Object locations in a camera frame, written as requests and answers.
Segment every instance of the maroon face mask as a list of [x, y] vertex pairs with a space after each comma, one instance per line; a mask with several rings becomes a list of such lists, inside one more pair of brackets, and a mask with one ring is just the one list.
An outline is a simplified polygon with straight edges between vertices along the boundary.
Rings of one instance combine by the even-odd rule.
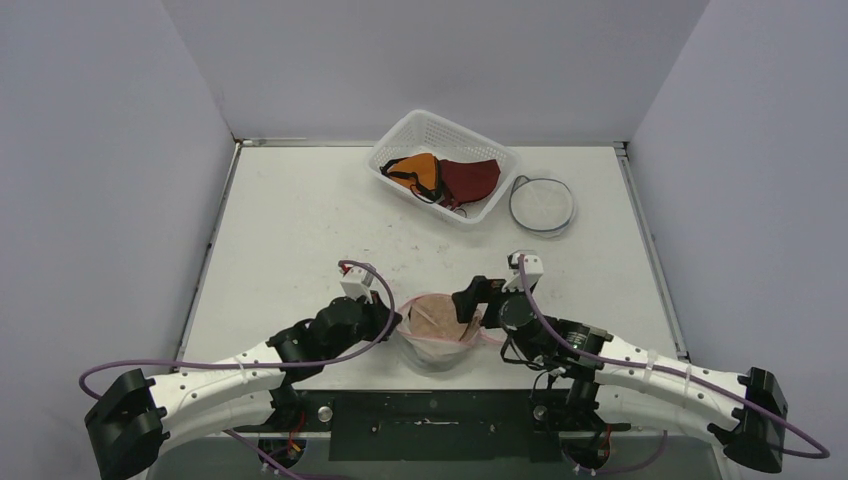
[[488, 197], [501, 175], [497, 160], [475, 163], [439, 160], [439, 168], [445, 195], [441, 205], [451, 210]]

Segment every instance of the white plastic basket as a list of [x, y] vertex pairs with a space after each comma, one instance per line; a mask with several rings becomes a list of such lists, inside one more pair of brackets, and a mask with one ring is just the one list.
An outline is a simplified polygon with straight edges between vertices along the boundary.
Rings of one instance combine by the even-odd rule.
[[[419, 153], [460, 163], [495, 159], [501, 169], [494, 192], [485, 199], [462, 206], [466, 216], [438, 204], [422, 202], [412, 191], [380, 173], [380, 167], [396, 158]], [[389, 130], [365, 157], [365, 166], [381, 182], [421, 208], [432, 209], [442, 218], [462, 225], [480, 223], [510, 189], [518, 175], [521, 157], [513, 150], [425, 110], [413, 110]]]

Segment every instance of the metal frame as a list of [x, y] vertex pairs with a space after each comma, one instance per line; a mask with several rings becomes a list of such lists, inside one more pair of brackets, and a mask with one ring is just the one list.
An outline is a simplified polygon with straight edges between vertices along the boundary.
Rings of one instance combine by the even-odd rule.
[[651, 261], [651, 271], [654, 273], [654, 281], [657, 283], [657, 291], [660, 294], [660, 300], [665, 310], [666, 320], [671, 328], [671, 336], [674, 345], [677, 348], [677, 358], [680, 360], [689, 361], [689, 349], [686, 347], [686, 342], [683, 340], [683, 331], [680, 329], [680, 322], [677, 320], [677, 312], [674, 310], [674, 304], [671, 301], [671, 293], [668, 290], [668, 283], [665, 280], [662, 263], [660, 262], [657, 247], [654, 243], [654, 235], [648, 227], [648, 221], [645, 219], [645, 212], [642, 210], [642, 202], [639, 201], [639, 192], [636, 190], [636, 182], [633, 179], [633, 173], [630, 170], [630, 159], [627, 156], [627, 149], [624, 143], [616, 142], [613, 144], [616, 157], [618, 157], [618, 165], [621, 168], [621, 176], [624, 178], [624, 186], [627, 188], [627, 193], [630, 195], [630, 205], [633, 207], [633, 214], [636, 215], [636, 221], [639, 224], [639, 233], [642, 235], [642, 243], [645, 244], [645, 251]]
[[227, 180], [224, 183], [224, 189], [221, 192], [221, 202], [218, 206], [218, 213], [215, 217], [215, 224], [212, 226], [212, 233], [209, 236], [209, 241], [206, 243], [206, 254], [203, 256], [203, 265], [200, 266], [200, 274], [197, 278], [197, 283], [194, 286], [194, 295], [191, 298], [191, 307], [186, 317], [185, 325], [183, 325], [183, 333], [180, 336], [180, 343], [177, 348], [175, 359], [181, 361], [185, 356], [185, 349], [188, 345], [188, 337], [191, 335], [191, 326], [194, 324], [194, 316], [197, 313], [197, 304], [200, 302], [200, 293], [203, 291], [203, 284], [206, 281], [206, 272], [209, 270], [209, 262], [212, 259], [212, 252], [215, 250], [215, 240], [218, 238], [218, 231], [221, 228], [221, 220], [224, 218], [224, 211], [227, 209], [227, 200], [230, 198], [230, 188], [233, 186], [233, 179], [236, 176], [236, 168], [241, 157], [241, 149], [243, 142], [236, 140], [233, 149], [233, 156], [230, 159], [230, 169], [227, 171]]
[[[245, 138], [238, 140], [245, 147], [373, 147], [373, 140], [316, 140], [303, 137], [293, 138]], [[617, 142], [499, 142], [510, 147], [609, 147]]]

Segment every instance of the orange face mask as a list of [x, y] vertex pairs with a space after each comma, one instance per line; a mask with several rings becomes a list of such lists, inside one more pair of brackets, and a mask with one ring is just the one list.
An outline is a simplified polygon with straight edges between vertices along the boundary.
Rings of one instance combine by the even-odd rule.
[[439, 161], [432, 153], [390, 160], [380, 167], [380, 173], [429, 202], [442, 197]]

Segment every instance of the white bracket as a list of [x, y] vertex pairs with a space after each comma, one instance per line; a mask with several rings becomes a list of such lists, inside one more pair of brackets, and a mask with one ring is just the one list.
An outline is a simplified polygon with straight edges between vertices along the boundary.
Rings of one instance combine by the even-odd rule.
[[359, 267], [343, 267], [341, 286], [345, 296], [358, 300], [365, 297], [367, 303], [371, 303], [371, 282], [374, 275]]
[[517, 250], [509, 254], [507, 261], [512, 277], [504, 283], [501, 289], [504, 292], [523, 292], [524, 284], [521, 283], [521, 275], [518, 273], [519, 258], [524, 255], [524, 273], [527, 275], [527, 282], [532, 288], [536, 282], [542, 278], [545, 269], [542, 267], [542, 259], [536, 255], [534, 250]]

